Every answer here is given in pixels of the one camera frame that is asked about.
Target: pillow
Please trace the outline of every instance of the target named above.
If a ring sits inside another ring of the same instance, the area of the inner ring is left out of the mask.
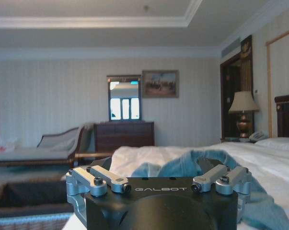
[[[69,140],[62,141],[57,145],[51,147],[51,151],[68,151],[70,150],[75,143],[75,138],[71,138]]]
[[[268,138],[265,140],[260,140],[255,144],[276,150],[289,151],[289,138]]]

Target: picture frame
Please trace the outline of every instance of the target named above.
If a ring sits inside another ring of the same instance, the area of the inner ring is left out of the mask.
[[[143,98],[178,98],[178,70],[143,70]]]

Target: silver clamp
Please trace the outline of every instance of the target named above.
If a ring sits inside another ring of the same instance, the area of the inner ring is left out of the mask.
[[[233,191],[250,194],[252,174],[247,168],[237,166],[227,175],[216,181],[216,191],[223,195],[230,195]]]
[[[79,220],[87,227],[86,204],[83,193],[90,192],[92,196],[103,196],[107,193],[107,184],[113,192],[124,193],[130,191],[126,177],[119,177],[100,166],[75,168],[66,174],[67,201],[73,205]]]
[[[247,168],[237,166],[216,181],[216,191],[223,195],[238,193],[237,222],[240,221],[245,204],[250,201],[252,174]]]
[[[240,221],[245,204],[250,201],[252,174],[247,168],[237,166],[228,172],[225,165],[217,165],[202,176],[192,180],[192,190],[195,192],[208,192],[211,185],[216,183],[216,191],[222,195],[230,195],[233,191],[238,193],[237,222]]]
[[[208,192],[210,191],[211,185],[226,173],[227,167],[225,165],[218,164],[204,175],[194,177],[191,188],[194,192]]]
[[[126,193],[131,190],[131,186],[128,184],[126,177],[117,176],[101,166],[96,165],[91,167],[90,173],[105,180],[115,193]]]

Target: blue cloth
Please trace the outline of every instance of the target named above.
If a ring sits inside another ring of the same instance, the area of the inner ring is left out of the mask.
[[[200,157],[219,160],[231,169],[240,166],[233,157],[223,150],[192,150],[162,167],[144,163],[132,173],[132,177],[194,177],[203,175],[197,163]],[[274,199],[267,194],[254,177],[251,181],[251,199],[245,206],[242,221],[261,230],[289,230],[289,220],[286,213],[274,203]]]

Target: telephone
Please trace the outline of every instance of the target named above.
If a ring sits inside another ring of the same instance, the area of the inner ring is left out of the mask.
[[[267,139],[268,136],[263,131],[254,132],[249,139],[251,142],[257,142],[263,139]]]

